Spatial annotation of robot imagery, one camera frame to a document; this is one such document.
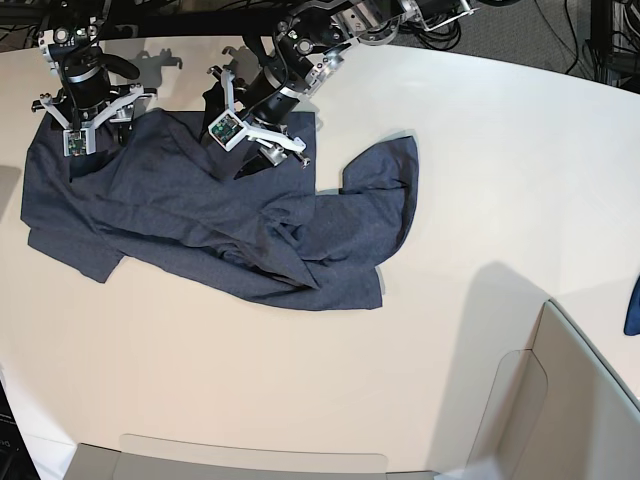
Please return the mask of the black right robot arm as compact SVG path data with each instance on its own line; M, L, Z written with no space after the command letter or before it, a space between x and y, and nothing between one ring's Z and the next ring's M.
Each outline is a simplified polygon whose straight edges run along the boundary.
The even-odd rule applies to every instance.
M96 132L105 123L116 125L125 139L136 103L157 95L139 82L138 67L100 47L110 8L109 1L53 1L38 33L37 46L61 88L56 95L41 94L32 110L53 117L67 157L95 153Z

